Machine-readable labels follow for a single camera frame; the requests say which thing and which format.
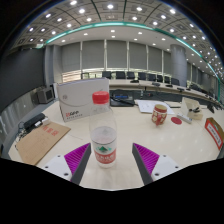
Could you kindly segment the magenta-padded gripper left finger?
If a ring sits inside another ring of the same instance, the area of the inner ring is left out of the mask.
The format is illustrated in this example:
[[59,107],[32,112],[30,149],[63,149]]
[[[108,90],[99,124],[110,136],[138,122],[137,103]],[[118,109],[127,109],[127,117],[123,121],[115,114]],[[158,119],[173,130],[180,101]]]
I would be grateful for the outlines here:
[[56,155],[42,169],[79,185],[91,154],[91,144],[82,145],[66,155]]

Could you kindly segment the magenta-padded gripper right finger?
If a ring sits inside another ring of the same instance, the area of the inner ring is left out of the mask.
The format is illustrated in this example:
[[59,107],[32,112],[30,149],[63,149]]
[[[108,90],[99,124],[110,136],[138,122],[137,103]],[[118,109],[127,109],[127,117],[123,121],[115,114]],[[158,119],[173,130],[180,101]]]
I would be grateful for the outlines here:
[[132,146],[132,154],[145,185],[181,169],[181,167],[168,155],[159,155],[137,143],[134,143]]

